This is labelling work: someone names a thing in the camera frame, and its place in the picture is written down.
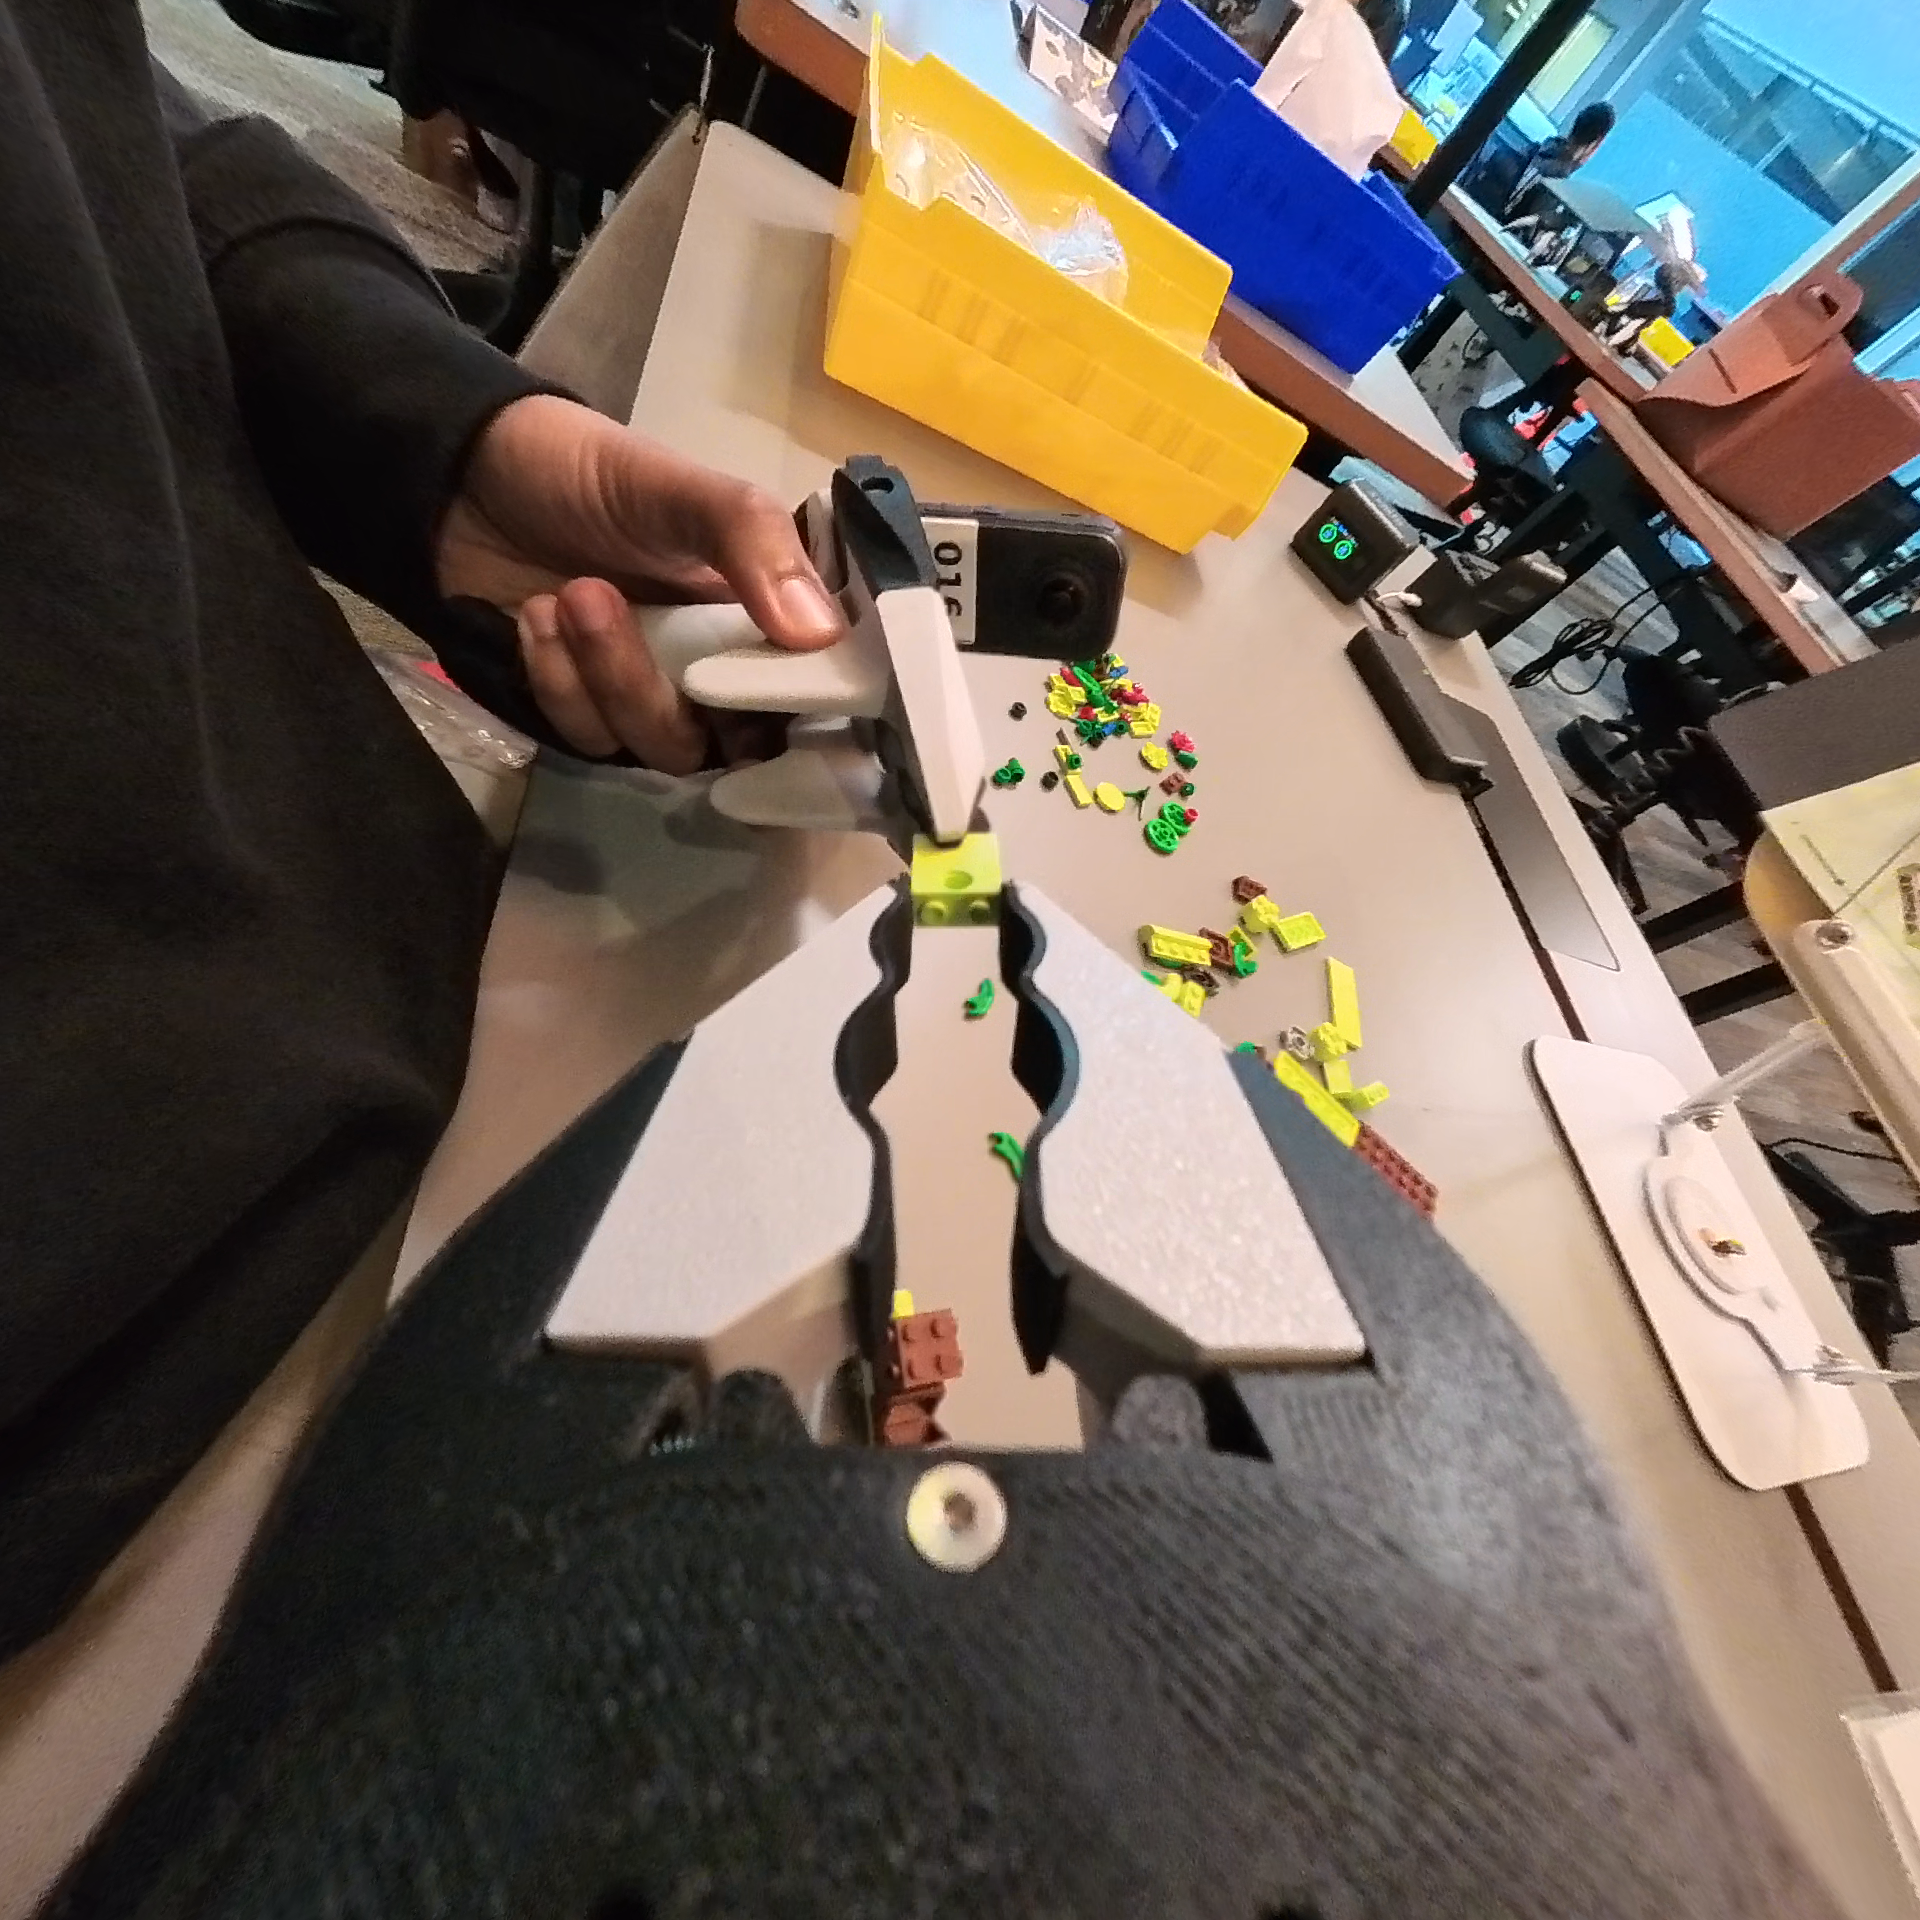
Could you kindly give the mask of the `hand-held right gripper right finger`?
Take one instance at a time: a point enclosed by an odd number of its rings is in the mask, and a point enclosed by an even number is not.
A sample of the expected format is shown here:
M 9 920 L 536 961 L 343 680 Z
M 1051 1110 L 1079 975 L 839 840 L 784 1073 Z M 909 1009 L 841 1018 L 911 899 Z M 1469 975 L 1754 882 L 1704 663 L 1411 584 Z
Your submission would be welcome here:
M 1370 1356 L 1264 1122 L 1257 1059 L 1152 993 L 1040 887 L 1001 899 L 1024 1140 L 1011 1308 L 1024 1368 L 1104 1417 L 1146 1376 L 1346 1370 Z

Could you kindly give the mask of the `brown and lime brick assembly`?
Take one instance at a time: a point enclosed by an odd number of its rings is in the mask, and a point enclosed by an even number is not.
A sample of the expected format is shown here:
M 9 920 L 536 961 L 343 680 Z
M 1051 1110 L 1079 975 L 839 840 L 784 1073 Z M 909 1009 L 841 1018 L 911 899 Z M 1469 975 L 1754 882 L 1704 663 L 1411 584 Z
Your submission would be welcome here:
M 896 1287 L 881 1356 L 871 1364 L 871 1441 L 881 1449 L 936 1449 L 949 1443 L 941 1412 L 966 1374 L 952 1311 L 921 1311 Z

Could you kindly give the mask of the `large brown studded plate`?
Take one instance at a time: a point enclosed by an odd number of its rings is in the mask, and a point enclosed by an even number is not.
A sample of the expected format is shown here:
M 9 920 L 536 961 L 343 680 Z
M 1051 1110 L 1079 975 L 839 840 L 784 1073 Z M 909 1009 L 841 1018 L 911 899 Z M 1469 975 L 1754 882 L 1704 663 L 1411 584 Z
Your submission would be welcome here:
M 1423 1216 L 1433 1219 L 1439 1188 L 1368 1121 L 1359 1124 L 1352 1153 Z

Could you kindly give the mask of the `small black device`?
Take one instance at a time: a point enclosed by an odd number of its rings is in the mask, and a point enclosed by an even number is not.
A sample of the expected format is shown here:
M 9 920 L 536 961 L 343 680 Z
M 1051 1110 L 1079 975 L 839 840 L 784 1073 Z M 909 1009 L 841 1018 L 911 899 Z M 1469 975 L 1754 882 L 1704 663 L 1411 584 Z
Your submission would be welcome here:
M 1429 635 L 1488 642 L 1512 633 L 1542 614 L 1568 575 L 1544 555 L 1521 555 L 1495 564 L 1473 551 L 1443 551 L 1406 587 L 1406 610 Z

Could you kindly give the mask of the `wooden background table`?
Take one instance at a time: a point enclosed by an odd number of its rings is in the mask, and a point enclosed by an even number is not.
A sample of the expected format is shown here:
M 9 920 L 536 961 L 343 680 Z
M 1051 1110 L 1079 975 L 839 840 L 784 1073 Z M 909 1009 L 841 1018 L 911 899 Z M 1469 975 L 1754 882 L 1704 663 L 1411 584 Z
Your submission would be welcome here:
M 733 14 L 739 38 L 762 62 L 849 112 L 862 105 L 879 18 L 905 57 L 941 57 L 1082 161 L 1099 161 L 1097 143 L 1072 110 L 1026 75 L 1014 4 L 735 2 Z M 1393 351 L 1344 372 L 1235 296 L 1221 306 L 1216 346 L 1253 392 L 1309 424 L 1298 466 L 1311 474 L 1327 479 L 1333 462 L 1352 452 L 1437 507 L 1451 506 L 1473 486 L 1466 458 Z
M 1568 458 L 1562 483 L 1654 585 L 1680 585 L 1694 600 L 1719 585 L 1741 616 L 1726 635 L 1699 649 L 1721 670 L 1768 639 L 1806 675 L 1824 675 L 1881 652 L 1782 540 L 1760 532 L 1702 488 L 1646 430 L 1637 410 L 1595 378 L 1577 387 L 1594 438 Z

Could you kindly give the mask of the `small lime toy brick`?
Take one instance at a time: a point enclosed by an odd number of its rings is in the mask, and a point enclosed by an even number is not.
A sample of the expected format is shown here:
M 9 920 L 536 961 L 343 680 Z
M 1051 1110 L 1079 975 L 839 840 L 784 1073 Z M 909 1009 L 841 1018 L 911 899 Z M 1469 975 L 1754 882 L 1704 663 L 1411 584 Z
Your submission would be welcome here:
M 999 920 L 1001 851 L 994 832 L 969 832 L 944 846 L 918 834 L 909 863 L 915 923 L 979 929 Z

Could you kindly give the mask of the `pile of tiny colourful pieces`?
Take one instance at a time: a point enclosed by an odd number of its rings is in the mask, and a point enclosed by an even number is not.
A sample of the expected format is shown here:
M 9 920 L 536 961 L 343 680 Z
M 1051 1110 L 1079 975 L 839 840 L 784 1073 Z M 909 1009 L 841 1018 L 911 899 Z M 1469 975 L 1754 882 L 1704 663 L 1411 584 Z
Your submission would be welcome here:
M 1200 750 L 1117 652 L 1055 666 L 1040 697 L 1007 718 L 1022 742 L 990 769 L 993 801 L 1031 788 L 1129 823 L 1154 858 L 1183 852 L 1198 828 Z

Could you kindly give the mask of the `yellow plastic bin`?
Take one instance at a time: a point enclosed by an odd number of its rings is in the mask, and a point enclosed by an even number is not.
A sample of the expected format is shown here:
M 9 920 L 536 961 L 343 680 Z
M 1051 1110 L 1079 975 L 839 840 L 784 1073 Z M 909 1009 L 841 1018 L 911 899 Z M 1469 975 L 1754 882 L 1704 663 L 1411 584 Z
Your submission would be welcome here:
M 881 170 L 891 112 L 959 138 L 1011 186 L 1094 201 L 1129 262 L 1126 299 L 960 208 L 905 207 Z M 941 57 L 904 56 L 881 24 L 847 192 L 830 378 L 1176 554 L 1264 512 L 1309 430 L 1210 352 L 1225 262 Z

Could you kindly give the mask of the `black office chair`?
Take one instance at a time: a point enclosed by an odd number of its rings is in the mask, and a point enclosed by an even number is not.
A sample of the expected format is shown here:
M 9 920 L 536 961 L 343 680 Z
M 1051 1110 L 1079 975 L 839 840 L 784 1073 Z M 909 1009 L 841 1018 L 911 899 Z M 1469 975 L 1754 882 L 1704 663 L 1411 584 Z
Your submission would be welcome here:
M 1725 692 L 1721 687 L 1669 655 L 1624 652 L 1624 718 L 1566 722 L 1555 746 L 1577 786 L 1576 814 L 1608 873 L 1637 920 L 1649 912 L 1642 875 L 1626 846 L 1626 830 L 1666 807 L 1706 848 L 1706 823 L 1733 840 L 1730 855 L 1710 855 L 1741 875 L 1760 836 L 1760 810 L 1713 746 L 1710 722 L 1752 704 L 1774 687 Z

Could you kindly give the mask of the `white labelled box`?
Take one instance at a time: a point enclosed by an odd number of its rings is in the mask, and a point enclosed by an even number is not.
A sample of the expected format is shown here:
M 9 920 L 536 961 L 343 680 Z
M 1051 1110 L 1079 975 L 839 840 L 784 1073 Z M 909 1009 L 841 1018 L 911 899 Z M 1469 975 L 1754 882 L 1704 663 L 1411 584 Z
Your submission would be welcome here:
M 1919 1891 L 1919 1694 L 1878 1694 L 1840 1711 L 1858 1766 Z

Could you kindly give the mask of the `scattered green leaf pieces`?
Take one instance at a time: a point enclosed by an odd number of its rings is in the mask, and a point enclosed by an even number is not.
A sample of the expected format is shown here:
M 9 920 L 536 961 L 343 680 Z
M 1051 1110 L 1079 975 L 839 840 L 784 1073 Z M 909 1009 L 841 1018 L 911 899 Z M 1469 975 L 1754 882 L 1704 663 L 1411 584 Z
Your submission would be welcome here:
M 984 897 L 981 903 L 969 907 L 969 923 L 975 929 L 985 929 L 990 932 L 999 932 L 1001 929 L 1001 886 L 1005 886 L 1005 863 L 999 852 L 999 842 L 987 823 L 987 817 L 976 807 L 975 819 L 969 823 L 969 842 L 967 846 L 973 852 L 984 863 L 985 880 L 984 880 Z M 973 1024 L 985 1020 L 993 1009 L 999 1004 L 1001 995 L 1001 975 L 993 972 L 984 977 L 969 996 L 966 996 L 966 1020 Z M 1026 1147 L 1033 1135 L 1033 1121 L 1022 1121 L 1015 1128 L 993 1128 L 987 1132 L 987 1147 L 990 1154 L 1001 1161 L 1015 1182 L 1024 1178 L 1026 1171 Z

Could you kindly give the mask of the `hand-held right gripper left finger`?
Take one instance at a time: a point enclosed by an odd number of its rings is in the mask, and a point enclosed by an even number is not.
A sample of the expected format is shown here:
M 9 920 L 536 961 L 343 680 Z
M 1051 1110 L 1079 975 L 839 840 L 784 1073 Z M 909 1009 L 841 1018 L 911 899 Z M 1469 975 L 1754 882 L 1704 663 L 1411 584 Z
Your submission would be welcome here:
M 891 880 L 662 1051 L 664 1088 L 546 1316 L 549 1344 L 677 1362 L 705 1385 L 776 1376 L 809 1439 L 859 1427 L 837 1390 L 891 1304 L 874 1099 L 896 1070 L 911 947 Z

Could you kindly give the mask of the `clear plastic bags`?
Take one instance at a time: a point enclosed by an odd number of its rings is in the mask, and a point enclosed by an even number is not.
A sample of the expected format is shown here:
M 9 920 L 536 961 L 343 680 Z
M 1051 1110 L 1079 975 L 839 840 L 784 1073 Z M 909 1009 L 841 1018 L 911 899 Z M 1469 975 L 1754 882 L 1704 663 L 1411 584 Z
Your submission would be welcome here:
M 1129 258 L 1114 222 L 1090 199 L 1008 184 L 959 138 L 899 112 L 885 116 L 879 154 L 887 187 L 905 207 L 960 208 L 1095 298 L 1126 299 Z

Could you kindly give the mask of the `dark grey partition panel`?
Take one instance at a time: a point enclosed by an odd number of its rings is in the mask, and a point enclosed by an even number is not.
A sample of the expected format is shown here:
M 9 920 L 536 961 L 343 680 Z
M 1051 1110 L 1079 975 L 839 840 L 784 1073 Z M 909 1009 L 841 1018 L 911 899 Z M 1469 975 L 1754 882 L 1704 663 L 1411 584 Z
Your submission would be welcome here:
M 1709 742 L 1745 858 L 1762 811 L 1919 763 L 1919 639 L 1726 707 Z

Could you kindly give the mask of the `black flat box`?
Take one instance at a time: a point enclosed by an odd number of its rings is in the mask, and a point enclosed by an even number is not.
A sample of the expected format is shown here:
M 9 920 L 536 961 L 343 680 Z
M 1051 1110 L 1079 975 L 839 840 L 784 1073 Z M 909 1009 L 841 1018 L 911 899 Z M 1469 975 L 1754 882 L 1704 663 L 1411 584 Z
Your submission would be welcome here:
M 1408 635 L 1363 626 L 1350 640 L 1346 659 L 1416 775 L 1455 788 L 1463 801 L 1494 786 L 1471 708 L 1441 689 Z

